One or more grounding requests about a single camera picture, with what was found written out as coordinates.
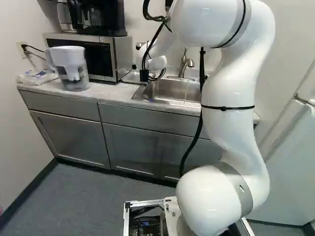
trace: white wall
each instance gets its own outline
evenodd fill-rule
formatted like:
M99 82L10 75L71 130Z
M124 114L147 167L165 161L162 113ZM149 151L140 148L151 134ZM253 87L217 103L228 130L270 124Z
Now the white wall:
M0 22L0 207L5 210L53 159L16 89L15 76L33 66L21 59L15 42L44 49L41 34L55 29L37 0L6 1ZM32 62L42 65L34 57Z
M263 0L276 18L276 39L256 87L258 143L270 133L315 59L315 1Z

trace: stainless steel sink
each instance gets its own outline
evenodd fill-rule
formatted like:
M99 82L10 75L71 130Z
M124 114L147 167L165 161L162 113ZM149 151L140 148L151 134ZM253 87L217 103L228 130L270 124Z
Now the stainless steel sink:
M132 99L153 103L200 107L200 85L196 79L164 76L147 86L140 86Z

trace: floor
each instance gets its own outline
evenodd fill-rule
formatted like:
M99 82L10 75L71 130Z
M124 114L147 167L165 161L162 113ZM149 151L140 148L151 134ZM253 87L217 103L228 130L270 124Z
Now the floor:
M174 188L59 164L0 236L122 236L125 201L174 195ZM256 236L304 236L296 228L251 226Z

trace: power outlet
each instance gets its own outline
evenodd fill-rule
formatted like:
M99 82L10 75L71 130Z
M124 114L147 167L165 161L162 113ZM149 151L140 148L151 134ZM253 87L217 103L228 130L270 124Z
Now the power outlet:
M16 47L18 48L22 59L25 59L25 58L27 58L27 55L25 54L25 52L21 46L22 44L26 44L26 42L16 42Z

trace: faucet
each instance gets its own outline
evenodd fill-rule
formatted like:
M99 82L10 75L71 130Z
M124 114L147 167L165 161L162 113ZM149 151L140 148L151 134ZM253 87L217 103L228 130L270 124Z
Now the faucet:
M187 58L186 53L187 53L187 47L185 47L183 56L181 58L181 65L179 68L178 78L184 78L185 77L185 70L186 70L187 66L189 68L192 68L195 66L195 63L193 62L193 60L190 58Z

